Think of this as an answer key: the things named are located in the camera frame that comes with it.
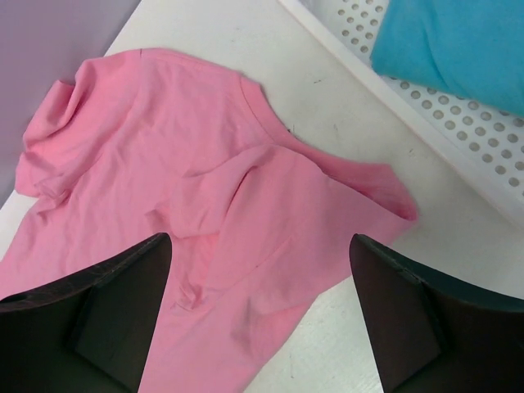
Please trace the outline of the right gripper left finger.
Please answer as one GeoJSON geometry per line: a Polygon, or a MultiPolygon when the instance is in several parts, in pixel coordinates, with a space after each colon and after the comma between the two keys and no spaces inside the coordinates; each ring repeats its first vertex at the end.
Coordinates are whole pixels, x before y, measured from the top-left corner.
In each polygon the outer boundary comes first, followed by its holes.
{"type": "Polygon", "coordinates": [[[172,257],[166,233],[1,301],[3,392],[136,392],[172,257]]]}

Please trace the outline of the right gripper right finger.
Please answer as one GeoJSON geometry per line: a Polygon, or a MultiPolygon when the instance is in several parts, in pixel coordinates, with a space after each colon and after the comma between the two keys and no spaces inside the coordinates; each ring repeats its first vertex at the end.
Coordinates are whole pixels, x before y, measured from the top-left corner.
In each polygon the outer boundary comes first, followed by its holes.
{"type": "Polygon", "coordinates": [[[523,301],[365,235],[350,265],[385,392],[521,392],[523,301]]]}

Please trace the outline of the pink t-shirt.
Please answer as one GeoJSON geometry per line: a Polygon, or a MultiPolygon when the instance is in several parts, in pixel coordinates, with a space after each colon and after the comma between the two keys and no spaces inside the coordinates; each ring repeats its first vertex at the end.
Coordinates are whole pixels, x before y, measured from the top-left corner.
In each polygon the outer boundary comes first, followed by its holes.
{"type": "Polygon", "coordinates": [[[85,61],[23,141],[15,189],[35,203],[2,259],[3,296],[172,240],[143,392],[243,391],[350,276],[356,233],[389,242],[418,217],[390,166],[304,144],[256,82],[170,50],[85,61]]]}

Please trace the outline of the white perforated plastic basket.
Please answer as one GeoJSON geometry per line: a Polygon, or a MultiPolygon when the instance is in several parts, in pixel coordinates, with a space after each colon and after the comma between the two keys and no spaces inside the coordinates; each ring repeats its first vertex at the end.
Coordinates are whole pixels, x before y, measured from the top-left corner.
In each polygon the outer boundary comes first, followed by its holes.
{"type": "Polygon", "coordinates": [[[471,99],[377,75],[370,55],[387,1],[283,1],[367,90],[507,219],[523,224],[523,119],[471,99]]]}

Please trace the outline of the turquoise t-shirt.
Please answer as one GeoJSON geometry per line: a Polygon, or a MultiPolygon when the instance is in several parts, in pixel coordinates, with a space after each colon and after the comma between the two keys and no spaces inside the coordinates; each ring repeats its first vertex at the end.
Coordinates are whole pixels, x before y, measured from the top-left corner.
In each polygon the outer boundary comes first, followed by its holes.
{"type": "Polygon", "coordinates": [[[523,114],[521,1],[391,1],[370,56],[379,75],[523,114]]]}

